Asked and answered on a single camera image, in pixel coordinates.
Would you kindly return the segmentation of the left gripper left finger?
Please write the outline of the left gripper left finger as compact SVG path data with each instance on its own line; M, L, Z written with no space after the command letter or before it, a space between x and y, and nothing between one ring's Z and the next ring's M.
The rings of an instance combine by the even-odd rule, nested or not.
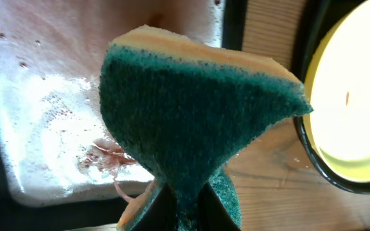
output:
M130 231L174 231L177 226L177 199L167 184L154 184L136 198L138 210Z

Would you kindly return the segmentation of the yellow plate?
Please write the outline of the yellow plate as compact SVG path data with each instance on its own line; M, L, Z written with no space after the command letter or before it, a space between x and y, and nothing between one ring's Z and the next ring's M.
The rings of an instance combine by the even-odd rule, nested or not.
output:
M313 107L304 129L316 155L341 178L370 183L370 0L328 30L304 85Z

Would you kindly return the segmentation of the green yellow sponge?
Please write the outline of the green yellow sponge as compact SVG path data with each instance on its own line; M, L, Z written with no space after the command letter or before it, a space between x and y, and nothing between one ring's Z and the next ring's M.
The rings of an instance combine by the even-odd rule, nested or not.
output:
M99 95L109 133L154 177L128 202L118 230L135 229L164 186L177 201L174 228L199 230L206 185L240 228L227 161L274 124L312 111L303 84L273 59L147 25L110 42Z

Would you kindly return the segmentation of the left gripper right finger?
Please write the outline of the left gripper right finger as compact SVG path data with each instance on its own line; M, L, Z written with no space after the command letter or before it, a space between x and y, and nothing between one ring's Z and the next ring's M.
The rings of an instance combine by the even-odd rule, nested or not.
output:
M201 231L240 231L209 183L200 192Z

